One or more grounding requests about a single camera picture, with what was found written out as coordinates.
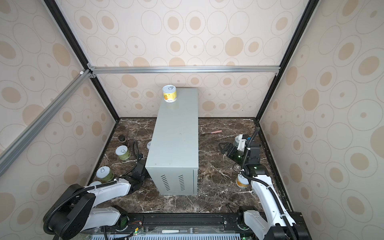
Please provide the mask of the yellow can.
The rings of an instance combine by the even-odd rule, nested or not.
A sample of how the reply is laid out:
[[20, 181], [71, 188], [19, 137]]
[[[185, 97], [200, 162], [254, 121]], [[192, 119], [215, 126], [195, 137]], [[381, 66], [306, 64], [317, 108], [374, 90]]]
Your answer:
[[241, 174], [236, 178], [236, 184], [241, 189], [246, 189], [249, 186], [249, 181]]
[[177, 88], [173, 85], [166, 85], [162, 88], [164, 100], [173, 103], [177, 100]]

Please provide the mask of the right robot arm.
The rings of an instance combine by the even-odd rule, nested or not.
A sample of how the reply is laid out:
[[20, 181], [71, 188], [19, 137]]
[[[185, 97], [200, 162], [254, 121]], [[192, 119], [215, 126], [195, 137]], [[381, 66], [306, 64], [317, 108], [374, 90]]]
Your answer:
[[259, 240], [310, 240], [305, 226], [296, 223], [279, 198], [270, 174], [260, 163], [261, 145], [255, 141], [260, 128], [251, 136], [237, 136], [238, 144], [220, 143], [220, 152], [240, 166], [237, 172], [238, 187], [252, 187], [264, 210], [264, 216], [253, 207], [240, 207], [238, 227], [252, 230]]

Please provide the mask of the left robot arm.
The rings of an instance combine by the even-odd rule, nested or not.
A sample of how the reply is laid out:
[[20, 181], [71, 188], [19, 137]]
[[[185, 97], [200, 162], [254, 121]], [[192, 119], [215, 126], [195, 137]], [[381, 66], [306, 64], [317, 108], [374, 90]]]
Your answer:
[[126, 230], [129, 226], [127, 211], [118, 206], [98, 208], [98, 205], [139, 190], [149, 178], [145, 165], [146, 160], [141, 158], [131, 170], [117, 178], [112, 176], [109, 167], [101, 167], [97, 173], [101, 178], [109, 178], [109, 182], [69, 186], [44, 215], [44, 232], [70, 240], [84, 230], [98, 227], [112, 227], [118, 232]]

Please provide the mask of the white can right rear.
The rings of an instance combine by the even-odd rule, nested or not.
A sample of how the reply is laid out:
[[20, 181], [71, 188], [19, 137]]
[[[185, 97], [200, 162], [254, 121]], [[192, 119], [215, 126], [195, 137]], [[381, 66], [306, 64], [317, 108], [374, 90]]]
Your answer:
[[237, 135], [234, 140], [234, 146], [237, 148], [239, 146], [240, 141], [243, 139], [243, 135]]

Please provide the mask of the green can upper left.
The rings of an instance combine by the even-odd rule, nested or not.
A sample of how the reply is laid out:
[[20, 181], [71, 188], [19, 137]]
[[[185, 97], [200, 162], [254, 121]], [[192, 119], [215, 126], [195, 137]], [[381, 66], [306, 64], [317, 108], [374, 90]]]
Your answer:
[[131, 152], [124, 145], [117, 147], [115, 153], [121, 161], [128, 160], [131, 157]]

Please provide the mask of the green can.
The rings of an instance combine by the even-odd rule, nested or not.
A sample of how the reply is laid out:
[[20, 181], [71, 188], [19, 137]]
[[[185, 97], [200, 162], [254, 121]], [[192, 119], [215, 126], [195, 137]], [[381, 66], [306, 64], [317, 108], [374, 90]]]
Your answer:
[[121, 161], [128, 160], [131, 157], [131, 152], [124, 145], [117, 147], [115, 153]]
[[115, 174], [110, 167], [104, 166], [97, 170], [96, 177], [99, 182], [104, 184], [113, 181], [115, 179]]

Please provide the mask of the green can lower left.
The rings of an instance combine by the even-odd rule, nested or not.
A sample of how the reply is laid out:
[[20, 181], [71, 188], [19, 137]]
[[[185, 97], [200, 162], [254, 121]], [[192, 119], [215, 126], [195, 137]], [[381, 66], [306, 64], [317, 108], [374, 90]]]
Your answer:
[[113, 181], [115, 179], [115, 174], [110, 167], [104, 166], [97, 170], [96, 177], [99, 182], [104, 184]]

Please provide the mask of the grey metal cabinet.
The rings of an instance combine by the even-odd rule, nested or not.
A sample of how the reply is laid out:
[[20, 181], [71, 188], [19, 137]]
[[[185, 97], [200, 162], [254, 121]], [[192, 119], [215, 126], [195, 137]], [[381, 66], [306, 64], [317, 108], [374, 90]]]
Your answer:
[[162, 102], [146, 161], [160, 195], [198, 193], [198, 90], [177, 89], [177, 100]]

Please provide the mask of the small dark jar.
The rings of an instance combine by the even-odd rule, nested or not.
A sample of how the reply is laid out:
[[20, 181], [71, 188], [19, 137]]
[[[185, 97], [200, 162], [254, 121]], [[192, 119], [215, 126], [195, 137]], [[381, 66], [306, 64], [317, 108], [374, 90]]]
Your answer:
[[126, 137], [125, 137], [124, 135], [119, 135], [119, 136], [118, 136], [118, 140], [119, 140], [119, 142], [120, 142], [121, 144], [123, 144], [123, 145], [126, 145], [126, 144], [127, 144], [127, 139], [126, 139]]

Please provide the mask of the horizontal aluminium bar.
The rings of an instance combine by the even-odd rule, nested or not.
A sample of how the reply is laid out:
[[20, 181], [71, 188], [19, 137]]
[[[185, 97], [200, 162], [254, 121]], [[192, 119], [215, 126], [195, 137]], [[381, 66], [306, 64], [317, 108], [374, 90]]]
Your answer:
[[95, 74], [278, 73], [279, 66], [92, 67]]

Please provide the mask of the diagonal aluminium bar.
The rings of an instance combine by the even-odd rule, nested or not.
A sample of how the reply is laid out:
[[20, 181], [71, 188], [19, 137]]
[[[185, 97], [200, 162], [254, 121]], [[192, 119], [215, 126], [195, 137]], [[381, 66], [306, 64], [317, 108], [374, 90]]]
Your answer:
[[78, 75], [1, 154], [1, 175], [8, 170], [84, 81], [90, 78], [90, 74], [90, 70], [83, 70], [83, 73]]

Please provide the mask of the pink handled tool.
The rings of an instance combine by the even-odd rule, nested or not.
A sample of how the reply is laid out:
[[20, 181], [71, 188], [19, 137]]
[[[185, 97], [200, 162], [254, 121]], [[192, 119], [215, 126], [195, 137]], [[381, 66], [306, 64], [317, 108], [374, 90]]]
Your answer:
[[218, 134], [218, 133], [221, 133], [222, 130], [218, 130], [218, 131], [214, 131], [214, 132], [210, 132], [210, 133], [205, 133], [206, 135], [210, 135], [210, 134]]

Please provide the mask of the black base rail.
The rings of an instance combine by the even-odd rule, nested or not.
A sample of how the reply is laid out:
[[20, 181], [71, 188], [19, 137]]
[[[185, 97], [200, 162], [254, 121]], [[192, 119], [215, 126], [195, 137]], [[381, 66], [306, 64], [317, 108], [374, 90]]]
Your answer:
[[[306, 227], [304, 219], [299, 212], [289, 212], [296, 223]], [[126, 239], [131, 239], [136, 234], [136, 228], [145, 233], [156, 228], [187, 230], [189, 228], [218, 227], [223, 231], [234, 231], [243, 235], [255, 235], [252, 230], [241, 230], [238, 227], [238, 211], [232, 213], [157, 213], [157, 214], [130, 214], [129, 226], [121, 231], [126, 234]]]

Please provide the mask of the white handled fork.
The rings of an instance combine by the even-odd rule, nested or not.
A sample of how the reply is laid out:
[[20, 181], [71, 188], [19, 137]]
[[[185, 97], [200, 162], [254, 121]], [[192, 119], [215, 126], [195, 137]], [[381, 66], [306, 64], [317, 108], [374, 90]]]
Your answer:
[[162, 234], [197, 234], [199, 232], [198, 228], [189, 228], [187, 230], [175, 230], [175, 229], [164, 229]]

